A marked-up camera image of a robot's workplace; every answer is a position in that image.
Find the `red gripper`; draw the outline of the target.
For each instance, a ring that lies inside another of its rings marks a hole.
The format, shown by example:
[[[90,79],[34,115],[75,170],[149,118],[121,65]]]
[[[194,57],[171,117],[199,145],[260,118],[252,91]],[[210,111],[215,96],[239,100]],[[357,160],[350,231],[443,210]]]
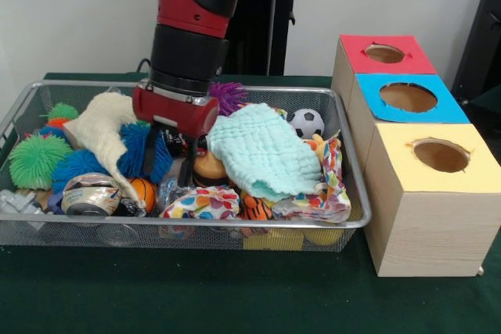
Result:
[[[171,92],[154,86],[149,80],[141,80],[132,96],[133,109],[139,120],[152,123],[146,138],[142,169],[151,175],[156,159],[156,140],[160,125],[175,128],[187,138],[186,158],[181,164],[178,186],[188,187],[192,183],[193,167],[197,157],[197,139],[206,135],[213,127],[219,114],[219,103],[210,96],[193,96]]]

